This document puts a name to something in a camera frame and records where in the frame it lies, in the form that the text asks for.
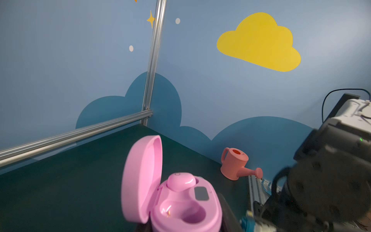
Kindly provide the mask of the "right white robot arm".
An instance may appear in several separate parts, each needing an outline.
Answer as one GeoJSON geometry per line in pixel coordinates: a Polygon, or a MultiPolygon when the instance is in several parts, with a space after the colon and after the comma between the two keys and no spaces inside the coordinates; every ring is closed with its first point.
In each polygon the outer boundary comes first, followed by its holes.
{"type": "Polygon", "coordinates": [[[371,102],[349,99],[273,179],[271,196],[255,210],[267,232],[359,232],[371,211],[371,102]]]}

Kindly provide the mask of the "pink earbud charging case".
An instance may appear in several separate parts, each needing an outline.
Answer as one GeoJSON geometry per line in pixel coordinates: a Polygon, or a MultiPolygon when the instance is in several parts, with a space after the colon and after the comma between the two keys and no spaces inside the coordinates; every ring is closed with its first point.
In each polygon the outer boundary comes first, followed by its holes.
{"type": "Polygon", "coordinates": [[[162,181],[159,135],[145,136],[130,149],[123,170],[121,207],[126,221],[151,223],[154,232],[218,232],[222,208],[210,182],[191,173],[162,181]]]}

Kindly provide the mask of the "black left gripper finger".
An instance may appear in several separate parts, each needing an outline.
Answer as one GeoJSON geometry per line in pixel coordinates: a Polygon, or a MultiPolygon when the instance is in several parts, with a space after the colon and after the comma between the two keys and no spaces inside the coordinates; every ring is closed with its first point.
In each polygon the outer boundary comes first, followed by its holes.
{"type": "Polygon", "coordinates": [[[221,193],[218,193],[217,197],[219,199],[221,209],[222,209],[222,224],[221,224],[220,231],[221,232],[243,232],[243,229],[239,221],[234,215],[225,197],[221,193]]]}

